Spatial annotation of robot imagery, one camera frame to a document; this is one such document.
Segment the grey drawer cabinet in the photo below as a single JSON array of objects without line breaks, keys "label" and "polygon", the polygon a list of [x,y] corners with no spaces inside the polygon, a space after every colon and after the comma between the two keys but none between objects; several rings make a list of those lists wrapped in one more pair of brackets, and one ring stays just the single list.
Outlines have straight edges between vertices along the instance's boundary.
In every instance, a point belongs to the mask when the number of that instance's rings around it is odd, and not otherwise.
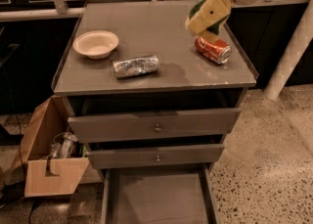
[{"label": "grey drawer cabinet", "polygon": [[[191,5],[127,2],[86,6],[76,35],[97,29],[115,33],[120,42],[104,60],[93,61],[68,51],[55,78],[54,92],[63,98],[69,117],[130,112],[173,112],[240,108],[256,74],[228,27],[220,35],[233,49],[218,66],[195,48],[184,28]],[[114,61],[155,55],[158,70],[117,78]],[[223,144],[228,133],[149,140],[83,143],[87,153],[135,148]]]}]

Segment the grey top drawer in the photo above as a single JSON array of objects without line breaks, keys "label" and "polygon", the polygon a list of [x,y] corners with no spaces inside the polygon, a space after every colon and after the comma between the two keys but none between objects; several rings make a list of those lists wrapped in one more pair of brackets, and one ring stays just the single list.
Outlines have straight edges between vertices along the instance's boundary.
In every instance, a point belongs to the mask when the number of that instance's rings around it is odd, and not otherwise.
[{"label": "grey top drawer", "polygon": [[70,117],[68,123],[82,143],[149,140],[230,133],[239,108],[130,112]]}]

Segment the grey drawer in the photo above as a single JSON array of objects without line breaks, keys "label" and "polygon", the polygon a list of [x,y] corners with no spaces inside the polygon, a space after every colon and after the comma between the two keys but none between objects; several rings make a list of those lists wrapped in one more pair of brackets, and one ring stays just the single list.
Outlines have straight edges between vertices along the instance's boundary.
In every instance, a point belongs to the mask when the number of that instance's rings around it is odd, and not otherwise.
[{"label": "grey drawer", "polygon": [[82,143],[149,140],[230,133],[239,108],[130,112],[70,117],[68,123]]},{"label": "grey drawer", "polygon": [[101,224],[220,224],[208,167],[107,170]]},{"label": "grey drawer", "polygon": [[135,148],[87,153],[95,169],[144,167],[218,161],[223,144]]}]

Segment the grey middle drawer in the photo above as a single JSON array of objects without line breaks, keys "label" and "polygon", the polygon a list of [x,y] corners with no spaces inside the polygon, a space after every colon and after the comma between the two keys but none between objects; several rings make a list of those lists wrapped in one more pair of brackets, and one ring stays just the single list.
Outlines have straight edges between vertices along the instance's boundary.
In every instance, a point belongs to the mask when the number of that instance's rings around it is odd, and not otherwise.
[{"label": "grey middle drawer", "polygon": [[218,161],[223,144],[135,148],[87,153],[95,169],[144,167]]}]

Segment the grey bottom drawer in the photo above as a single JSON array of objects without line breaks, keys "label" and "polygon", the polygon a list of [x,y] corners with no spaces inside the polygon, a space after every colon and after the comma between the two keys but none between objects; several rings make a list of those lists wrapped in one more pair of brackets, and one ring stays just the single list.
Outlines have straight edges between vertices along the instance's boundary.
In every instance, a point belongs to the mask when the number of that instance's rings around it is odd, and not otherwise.
[{"label": "grey bottom drawer", "polygon": [[101,224],[220,224],[208,167],[107,170]]}]

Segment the red cola can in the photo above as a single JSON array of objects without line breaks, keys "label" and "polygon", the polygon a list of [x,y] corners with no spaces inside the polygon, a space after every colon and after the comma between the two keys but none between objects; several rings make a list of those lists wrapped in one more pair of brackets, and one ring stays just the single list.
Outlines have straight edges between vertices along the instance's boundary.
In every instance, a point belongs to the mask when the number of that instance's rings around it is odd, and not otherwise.
[{"label": "red cola can", "polygon": [[197,37],[195,47],[203,56],[218,65],[226,64],[232,54],[232,47],[222,40],[210,43],[201,37]]}]

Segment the silver blue crushed can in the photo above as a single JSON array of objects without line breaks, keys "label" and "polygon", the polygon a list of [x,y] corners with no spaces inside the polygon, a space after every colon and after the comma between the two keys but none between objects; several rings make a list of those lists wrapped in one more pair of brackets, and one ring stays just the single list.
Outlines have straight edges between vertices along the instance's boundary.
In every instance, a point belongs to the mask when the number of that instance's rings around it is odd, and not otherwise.
[{"label": "silver blue crushed can", "polygon": [[155,55],[137,57],[125,61],[114,61],[113,72],[117,78],[146,75],[158,70],[159,60]]}]

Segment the white diagonal pole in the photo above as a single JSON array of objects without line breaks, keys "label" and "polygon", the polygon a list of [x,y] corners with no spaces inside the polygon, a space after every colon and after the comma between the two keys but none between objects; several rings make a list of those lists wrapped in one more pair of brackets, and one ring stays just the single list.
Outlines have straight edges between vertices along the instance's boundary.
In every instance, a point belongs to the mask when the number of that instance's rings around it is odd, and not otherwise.
[{"label": "white diagonal pole", "polygon": [[310,0],[283,56],[264,89],[264,95],[267,99],[275,101],[279,97],[312,38],[313,0]]}]

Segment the white paper bowl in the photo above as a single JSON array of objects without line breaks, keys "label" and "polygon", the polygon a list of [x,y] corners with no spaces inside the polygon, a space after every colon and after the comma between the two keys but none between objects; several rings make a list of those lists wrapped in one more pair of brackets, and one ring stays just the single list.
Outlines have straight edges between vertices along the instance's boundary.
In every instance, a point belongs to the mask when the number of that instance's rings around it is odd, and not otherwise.
[{"label": "white paper bowl", "polygon": [[76,53],[92,60],[107,58],[119,43],[118,37],[109,31],[95,30],[79,35],[72,47]]}]

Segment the clear plastic bottles in box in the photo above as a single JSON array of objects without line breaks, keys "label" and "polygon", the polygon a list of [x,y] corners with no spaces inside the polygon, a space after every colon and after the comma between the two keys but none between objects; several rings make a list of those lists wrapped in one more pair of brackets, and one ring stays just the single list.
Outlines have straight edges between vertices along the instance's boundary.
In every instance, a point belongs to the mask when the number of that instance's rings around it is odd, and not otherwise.
[{"label": "clear plastic bottles in box", "polygon": [[63,132],[56,135],[50,145],[51,158],[69,158],[76,143],[77,138],[71,132]]}]

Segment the brown cardboard box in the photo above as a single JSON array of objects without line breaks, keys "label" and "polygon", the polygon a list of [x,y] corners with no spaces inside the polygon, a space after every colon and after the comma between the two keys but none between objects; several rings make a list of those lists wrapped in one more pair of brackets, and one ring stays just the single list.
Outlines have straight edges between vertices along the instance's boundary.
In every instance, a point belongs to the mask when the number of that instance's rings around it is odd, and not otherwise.
[{"label": "brown cardboard box", "polygon": [[22,179],[25,168],[26,198],[71,195],[79,184],[102,181],[87,157],[50,157],[51,146],[67,131],[67,119],[64,102],[57,96],[46,100],[32,114],[9,170],[10,182],[15,183]]}]

